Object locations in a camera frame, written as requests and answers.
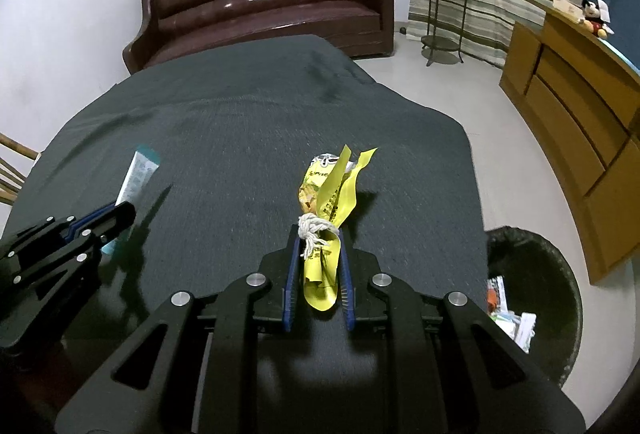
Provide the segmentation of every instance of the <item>white toothpaste tube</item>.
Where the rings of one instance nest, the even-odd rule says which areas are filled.
[[[133,155],[129,170],[124,178],[124,183],[120,188],[120,192],[116,199],[116,205],[119,205],[123,201],[128,201],[134,207],[137,207],[138,201],[142,190],[151,179],[151,175],[156,172],[156,169],[160,166],[160,160],[158,155],[151,149],[145,147],[140,148]],[[125,231],[110,243],[107,243],[102,247],[102,253],[111,255],[116,246],[116,241],[126,240],[129,237],[130,229]]]

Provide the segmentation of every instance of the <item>white string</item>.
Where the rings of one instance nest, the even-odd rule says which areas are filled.
[[[318,232],[322,230],[328,230],[336,236],[338,235],[338,229],[331,223],[331,221],[319,218],[311,212],[308,214],[302,214],[298,218],[298,236],[300,239],[304,239],[306,241],[305,251],[300,255],[300,257],[307,259],[312,254],[316,246],[322,245],[325,247],[329,244],[324,239],[320,239],[320,237],[318,237]]]

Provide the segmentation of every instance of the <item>cabinet drawer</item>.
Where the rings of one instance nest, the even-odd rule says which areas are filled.
[[[639,180],[640,149],[632,138],[586,198],[607,271],[640,243]]]
[[[577,72],[544,47],[536,74],[555,91],[609,165],[625,143],[626,131],[596,92]]]
[[[514,24],[502,75],[508,78],[521,95],[527,89],[539,54],[540,37],[523,24]]]
[[[567,23],[557,18],[546,17],[542,42],[593,86],[626,129],[630,129],[640,108],[637,76],[631,77],[596,43],[568,30]]]
[[[527,103],[553,138],[581,195],[593,186],[604,167],[589,140],[564,106],[536,75],[531,79]]]

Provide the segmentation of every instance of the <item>wooden cabinet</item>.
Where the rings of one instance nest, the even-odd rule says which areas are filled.
[[[604,173],[604,167],[580,126],[536,75],[529,84],[526,102],[549,131],[568,176],[581,195],[587,194]]]
[[[542,31],[516,23],[500,86],[558,177],[596,283],[640,249],[640,77],[583,27],[538,6]]]

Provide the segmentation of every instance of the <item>yellow snack wrapper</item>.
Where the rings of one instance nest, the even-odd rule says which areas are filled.
[[[311,162],[298,200],[303,213],[313,213],[339,228],[356,206],[356,179],[367,167],[375,149],[365,151],[358,161],[349,161],[351,150],[345,145],[339,157],[321,154]],[[340,239],[331,231],[321,231],[326,246],[316,246],[305,259],[304,294],[306,301],[320,311],[330,309],[337,299],[336,274],[340,257]]]

